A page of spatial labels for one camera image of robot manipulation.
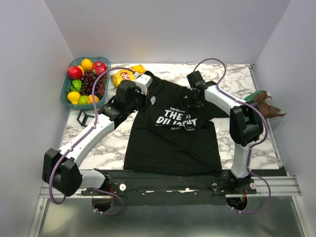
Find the black printed t-shirt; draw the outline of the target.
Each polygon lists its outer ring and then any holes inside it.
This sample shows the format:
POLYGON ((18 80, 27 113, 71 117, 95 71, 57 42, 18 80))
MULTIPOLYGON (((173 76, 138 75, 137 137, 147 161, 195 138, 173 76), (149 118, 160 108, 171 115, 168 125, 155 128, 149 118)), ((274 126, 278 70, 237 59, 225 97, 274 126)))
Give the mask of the black printed t-shirt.
POLYGON ((123 169, 194 176, 218 176, 222 171, 217 133, 212 119, 228 115, 216 105, 204 102, 188 107, 189 89, 152 78, 145 112, 138 112, 132 124, 123 169))

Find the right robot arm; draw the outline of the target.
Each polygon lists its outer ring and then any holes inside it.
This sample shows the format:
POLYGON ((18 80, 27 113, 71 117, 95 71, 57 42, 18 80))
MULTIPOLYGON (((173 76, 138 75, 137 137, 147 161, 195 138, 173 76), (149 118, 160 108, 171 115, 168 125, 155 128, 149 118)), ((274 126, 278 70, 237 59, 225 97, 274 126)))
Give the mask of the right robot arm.
POLYGON ((251 182, 252 148, 263 133, 263 122, 255 102, 245 102, 223 91, 213 81, 206 82, 199 71, 187 75, 190 84, 189 107, 201 107, 209 102, 229 115, 229 132, 235 143, 233 165, 227 181, 228 190, 239 193, 251 182))

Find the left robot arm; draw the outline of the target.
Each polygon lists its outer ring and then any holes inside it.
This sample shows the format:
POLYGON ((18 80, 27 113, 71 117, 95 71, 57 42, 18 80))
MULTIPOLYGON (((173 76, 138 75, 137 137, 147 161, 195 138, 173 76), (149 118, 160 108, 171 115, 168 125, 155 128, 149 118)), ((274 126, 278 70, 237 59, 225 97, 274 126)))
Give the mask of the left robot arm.
POLYGON ((114 97, 97 110, 95 118, 79 135, 58 150, 49 149, 45 153, 42 179, 48 184, 51 198, 53 190, 65 197, 84 188, 93 189, 99 195, 109 191, 109 182, 102 171, 81 170, 79 167, 90 151, 130 114, 147 109, 151 104, 148 89, 152 81, 148 75, 135 81, 122 81, 114 97))

